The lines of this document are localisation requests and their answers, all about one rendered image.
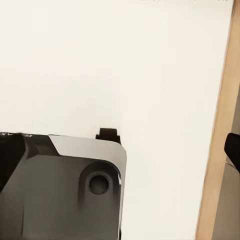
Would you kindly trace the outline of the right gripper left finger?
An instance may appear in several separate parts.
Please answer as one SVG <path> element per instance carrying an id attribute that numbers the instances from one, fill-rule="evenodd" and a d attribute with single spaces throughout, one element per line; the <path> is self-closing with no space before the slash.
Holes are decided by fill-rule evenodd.
<path id="1" fill-rule="evenodd" d="M 0 138 L 0 193 L 26 152 L 23 134 Z"/>

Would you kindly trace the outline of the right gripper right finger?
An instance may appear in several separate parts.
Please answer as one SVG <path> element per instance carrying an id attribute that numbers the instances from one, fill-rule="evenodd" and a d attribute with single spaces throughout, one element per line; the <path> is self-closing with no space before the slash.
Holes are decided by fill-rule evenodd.
<path id="1" fill-rule="evenodd" d="M 227 135 L 224 151 L 230 158 L 235 168 L 240 173 L 240 135 L 235 133 L 229 133 Z"/>

